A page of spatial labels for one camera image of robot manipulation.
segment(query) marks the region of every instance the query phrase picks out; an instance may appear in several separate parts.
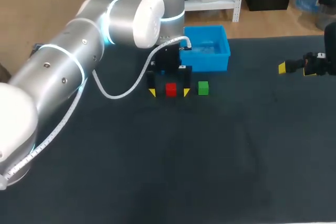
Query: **red cube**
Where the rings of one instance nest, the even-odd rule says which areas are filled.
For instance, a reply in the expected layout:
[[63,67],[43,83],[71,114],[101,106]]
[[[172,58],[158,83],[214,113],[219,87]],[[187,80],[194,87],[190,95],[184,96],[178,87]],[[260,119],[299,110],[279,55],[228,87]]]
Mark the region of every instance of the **red cube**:
[[166,95],[167,95],[167,97],[176,97],[177,96],[177,85],[176,85],[176,83],[167,83],[166,84]]

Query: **black cloth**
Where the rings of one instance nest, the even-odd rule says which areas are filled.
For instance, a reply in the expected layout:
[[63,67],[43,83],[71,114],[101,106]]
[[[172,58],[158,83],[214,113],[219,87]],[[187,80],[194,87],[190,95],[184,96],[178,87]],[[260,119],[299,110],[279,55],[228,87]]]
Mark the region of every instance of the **black cloth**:
[[[336,78],[278,74],[286,59],[324,52],[323,38],[229,44],[228,72],[194,75],[209,96],[155,99],[142,82],[111,101],[91,78],[65,129],[0,192],[0,223],[336,221]],[[128,89],[147,54],[107,50],[106,90]]]

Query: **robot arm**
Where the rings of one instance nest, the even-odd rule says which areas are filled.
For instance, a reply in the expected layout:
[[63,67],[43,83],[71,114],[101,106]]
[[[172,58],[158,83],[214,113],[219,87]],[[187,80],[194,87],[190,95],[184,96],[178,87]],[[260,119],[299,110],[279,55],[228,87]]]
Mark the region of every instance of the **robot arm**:
[[151,48],[183,36],[183,26],[184,0],[86,0],[59,35],[0,85],[0,175],[34,149],[38,128],[84,84],[107,46]]

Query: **cube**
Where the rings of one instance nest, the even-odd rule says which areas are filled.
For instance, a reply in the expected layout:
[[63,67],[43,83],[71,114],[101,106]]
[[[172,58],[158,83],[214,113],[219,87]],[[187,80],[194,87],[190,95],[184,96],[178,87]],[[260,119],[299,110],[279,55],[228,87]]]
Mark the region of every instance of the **cube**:
[[209,83],[207,81],[198,82],[198,95],[209,95]]
[[177,96],[177,85],[176,85],[176,83],[167,83],[166,84],[166,96],[167,97],[176,97]]

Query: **shelving unit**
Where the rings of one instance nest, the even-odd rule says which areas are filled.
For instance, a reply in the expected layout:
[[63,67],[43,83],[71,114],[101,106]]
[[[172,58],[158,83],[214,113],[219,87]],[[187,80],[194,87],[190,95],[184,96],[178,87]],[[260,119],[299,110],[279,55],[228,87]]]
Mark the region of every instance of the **shelving unit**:
[[187,0],[185,2],[185,10],[187,12],[195,10],[224,10],[233,9],[233,22],[239,21],[240,7],[242,0],[223,0],[210,3],[202,3],[199,0]]

